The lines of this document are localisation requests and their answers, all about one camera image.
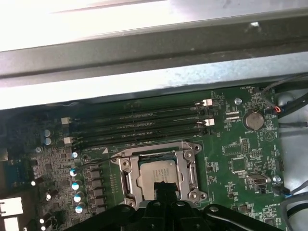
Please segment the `red wire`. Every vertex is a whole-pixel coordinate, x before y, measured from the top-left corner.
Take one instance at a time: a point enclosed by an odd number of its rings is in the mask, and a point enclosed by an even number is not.
[[[280,112],[281,112],[281,108],[280,108],[280,107],[278,107],[278,106],[275,106],[275,110],[276,110],[276,112],[278,112],[278,113],[280,113]]]

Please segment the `metal panel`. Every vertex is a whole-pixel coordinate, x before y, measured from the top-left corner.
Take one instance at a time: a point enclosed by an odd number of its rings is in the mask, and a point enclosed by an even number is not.
[[[0,51],[81,41],[111,36],[115,32],[126,34],[140,28],[308,7],[306,0],[126,2],[128,3],[117,5],[116,0],[114,6],[106,7],[106,1],[103,0],[2,0]],[[92,8],[67,11],[88,7]]]
[[[274,81],[275,76],[308,72],[308,52],[253,59],[200,64],[161,70],[74,79],[95,75],[99,70],[84,69],[45,74],[44,76],[2,79],[0,109],[65,102],[95,97],[104,101],[170,94]],[[55,82],[45,82],[53,78]]]
[[[308,16],[264,17],[253,23],[251,20],[258,17],[224,19],[218,25],[199,28],[0,52],[0,76],[103,67],[105,73],[98,75],[102,76],[308,51],[308,30],[303,23]]]
[[[308,90],[292,91],[298,98],[307,93]],[[308,120],[308,106],[280,119],[280,122],[303,122]],[[281,128],[280,137],[283,150],[284,179],[285,186],[293,190],[308,180],[307,172],[307,128]],[[307,230],[308,210],[303,210],[291,217],[290,222],[295,231]]]

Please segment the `wire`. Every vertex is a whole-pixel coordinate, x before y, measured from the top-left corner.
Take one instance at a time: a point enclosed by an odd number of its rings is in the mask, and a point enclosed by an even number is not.
[[[306,188],[308,186],[308,180],[305,181],[304,183],[302,183],[299,187],[297,187],[296,189],[290,191],[291,195],[294,195],[295,193],[301,191],[302,189]]]
[[[279,128],[308,128],[308,122],[279,123]]]
[[[301,194],[290,196],[289,198],[283,200],[280,203],[281,217],[282,217],[282,220],[286,224],[286,226],[287,226],[289,231],[294,231],[294,230],[293,230],[293,228],[291,226],[291,223],[289,221],[289,218],[288,218],[288,214],[291,214],[292,211],[290,211],[288,213],[287,206],[290,205],[290,204],[301,202],[301,201],[305,201],[305,200],[308,200],[308,192],[304,192],[304,193],[301,193]]]
[[[292,217],[293,215],[295,215],[296,213],[298,213],[298,212],[300,212],[304,209],[308,209],[308,203],[302,203],[302,204],[299,204],[299,205],[296,205],[296,206],[290,208],[287,211],[288,218]]]
[[[278,115],[278,118],[283,118],[302,107],[306,106],[308,104],[308,93],[305,95],[299,97],[298,99],[288,103],[286,106],[283,107],[283,112]]]
[[[78,171],[81,171],[81,170],[87,168],[88,166],[101,165],[104,162],[111,161],[111,160],[117,160],[118,158],[120,158],[120,156],[110,157],[110,158],[107,158],[107,159],[95,159],[95,160],[92,160],[89,163],[86,163],[84,165],[79,166]]]
[[[288,78],[282,79],[282,80],[277,81],[277,82],[274,82],[274,83],[272,83],[272,84],[269,84],[267,87],[265,87],[265,88],[262,90],[262,92],[261,92],[261,98],[262,98],[265,102],[267,102],[270,106],[272,106],[278,113],[280,113],[280,112],[282,111],[282,109],[281,109],[279,106],[277,106],[275,103],[273,103],[271,100],[269,100],[269,99],[266,97],[266,93],[267,93],[270,89],[272,89],[272,88],[274,88],[274,87],[276,87],[276,86],[278,86],[278,85],[281,85],[281,84],[283,84],[283,83],[286,83],[286,82],[288,82],[288,81],[290,81],[290,80],[296,80],[296,79],[299,79],[299,78],[306,77],[307,75],[308,75],[307,73],[302,73],[302,74],[295,75],[295,76],[290,76],[290,77],[288,77]]]

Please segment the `solid capacitor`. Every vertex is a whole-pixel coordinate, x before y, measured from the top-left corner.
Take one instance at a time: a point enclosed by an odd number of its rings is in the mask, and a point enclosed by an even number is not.
[[[78,153],[77,152],[73,152],[72,153],[72,158],[77,158],[78,157]]]
[[[46,229],[48,229],[48,227],[51,225],[51,220],[47,220],[41,227],[40,229],[42,231],[45,231]]]
[[[39,177],[39,178],[36,178],[33,181],[31,181],[31,185],[32,186],[36,186],[36,185],[41,184],[43,182],[44,182],[43,177]]]
[[[72,183],[72,189],[78,190],[80,188],[81,184],[82,184],[81,180],[76,180],[75,182]]]
[[[44,224],[50,217],[51,217],[51,214],[50,214],[50,213],[46,213],[46,214],[39,220],[39,222],[40,222],[41,224]]]
[[[71,175],[71,177],[75,177],[75,176],[77,176],[77,171],[78,171],[78,167],[72,168],[69,171],[69,174]]]
[[[47,137],[45,140],[44,140],[44,144],[45,145],[51,145],[51,139],[49,137]]]
[[[76,195],[74,196],[74,201],[78,203],[82,200],[83,197],[84,197],[83,192],[77,192]]]
[[[59,191],[56,190],[56,189],[54,189],[54,190],[52,190],[51,192],[46,193],[46,199],[47,199],[47,200],[50,200],[50,199],[52,199],[53,197],[55,197],[58,193],[59,193]]]
[[[76,206],[75,212],[80,214],[80,213],[83,212],[83,210],[85,209],[85,207],[86,207],[85,203],[81,202],[81,203],[79,203],[79,204]]]
[[[51,132],[48,130],[48,129],[46,129],[45,131],[44,131],[44,136],[45,137],[49,137],[51,135]]]

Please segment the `cpu socket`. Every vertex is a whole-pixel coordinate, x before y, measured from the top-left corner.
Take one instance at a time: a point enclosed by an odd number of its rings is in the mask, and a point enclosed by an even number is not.
[[[138,208],[140,202],[154,200],[154,183],[176,183],[178,199],[195,204],[207,199],[198,189],[195,155],[199,144],[173,142],[125,149],[113,157],[119,165],[124,204]]]

